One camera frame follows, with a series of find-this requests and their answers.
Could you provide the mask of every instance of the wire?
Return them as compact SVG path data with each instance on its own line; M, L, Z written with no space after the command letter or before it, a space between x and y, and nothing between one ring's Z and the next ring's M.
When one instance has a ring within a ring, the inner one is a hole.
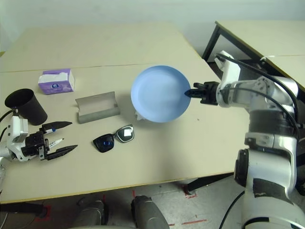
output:
M295 129L295 133L296 133L296 142L298 142L298 139L299 139L299 128L297 127L297 123L295 121L295 119L291 116L291 114L289 114L289 112L278 102L276 101L274 98L268 96L267 94L264 94L262 92L258 92L256 90L252 90L252 89L248 89L248 88L239 88L239 87L236 87L236 88L224 88L224 89L221 89L221 91L229 91L229 90L233 90L233 91L249 91L249 92L253 92L253 93L256 93L256 94L259 94L269 100L271 100L273 103L275 103L287 116L288 118L290 119L292 125L294 126L294 129Z
M7 129L7 127L5 127L5 128L2 130L2 133L1 133L1 135L0 135L0 141L2 140L3 134L4 134L4 132L6 131L6 129Z
M13 110L8 111L7 113L5 113L1 118L0 118L0 122L9 114L12 113Z
M232 58L230 58L230 57L227 57L226 55L223 55L223 54L221 54L221 53L217 53L215 56L216 56L216 57L220 57L220 58L224 58L224 59L226 59L226 60L228 60L228 61L231 61L231 62L233 62L233 63L235 63L235 64L238 64L238 65L241 65L241 66L243 66L243 67L246 67L246 68L248 68L248 69L250 69L250 70L252 70L252 71L254 71L254 72L256 72L256 73L259 73L259 74L265 76L265 77L268 78L269 80L272 80L273 82L275 82L275 83L277 83L278 85L280 85L280 86L288 93L288 95L289 95L290 98L292 99L292 102L293 102L293 104L294 104L295 120L296 120L296 122L298 122L298 118L299 118L299 107L298 107L298 104L297 104L296 96L295 96L295 94L289 89L289 87L287 87L284 83L282 83L280 80L276 79L274 76L272 76L272 75L270 75L270 74L268 74L268 73L265 73L264 71L261 71L261 70L259 70L259 69L257 69L257 68L254 68L254 67L252 67L251 65L248 65L248 64L246 64L246 63L244 63L244 62L241 62L241 61L232 59Z
M4 226L4 224L5 224L5 221L6 221L6 219L8 218L8 215L9 215L9 213L7 212L6 215L5 215L5 217L4 217L4 221L2 222L2 224L1 224L1 226L0 226L0 229L3 228L3 226Z
M238 199L239 199L243 194L244 194L244 191L242 191L242 192L233 200L233 202L232 202L231 205L229 206L228 210L225 212L225 215L224 215L224 217L223 217L223 220L222 220L221 223L220 223L219 229L222 229L222 228L223 228L225 219L226 219L227 216L229 215L229 212L230 212L231 208L233 207L233 205L238 201Z
M16 229L24 229L24 228L27 228L32 222L34 222L35 218L36 218L36 216L34 216L34 218L33 218L30 222L28 222L26 225L24 225L24 226L22 226L22 227L20 227L20 228L16 228Z

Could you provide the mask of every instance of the white wall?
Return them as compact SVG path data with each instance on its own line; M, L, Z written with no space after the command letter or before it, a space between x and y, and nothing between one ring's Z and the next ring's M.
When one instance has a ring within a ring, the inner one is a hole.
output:
M305 20L305 0L0 0L0 50L27 27L171 21L202 54L215 20ZM221 49L240 56L224 38Z

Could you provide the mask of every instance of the black sunglasses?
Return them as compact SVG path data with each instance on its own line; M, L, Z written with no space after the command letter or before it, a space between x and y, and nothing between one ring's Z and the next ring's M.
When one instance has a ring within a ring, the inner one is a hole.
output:
M115 134L102 135L94 139L93 143L100 152L105 153L114 147L115 137L123 143L133 140L134 138L133 126L131 124L126 125L118 129L115 132Z

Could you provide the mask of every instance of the blue plate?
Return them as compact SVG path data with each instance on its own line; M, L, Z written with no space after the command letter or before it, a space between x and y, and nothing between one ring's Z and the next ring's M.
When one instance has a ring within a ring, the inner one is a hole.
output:
M184 95L190 84L185 76L170 66L153 66L141 72L132 85L131 98L136 111L157 123L181 116L190 104Z

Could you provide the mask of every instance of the white marker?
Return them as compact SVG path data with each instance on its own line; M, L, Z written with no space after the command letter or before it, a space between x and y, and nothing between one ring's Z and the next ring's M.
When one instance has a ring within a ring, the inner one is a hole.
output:
M45 135L47 135L47 134L49 134L49 133L53 133L53 132L55 132L55 129L46 130Z
M64 139L64 138L58 139L58 140L56 140L55 142L50 143L50 144L49 144L49 148L51 149L53 146L56 146L56 145L57 145L59 142L61 142L63 139Z

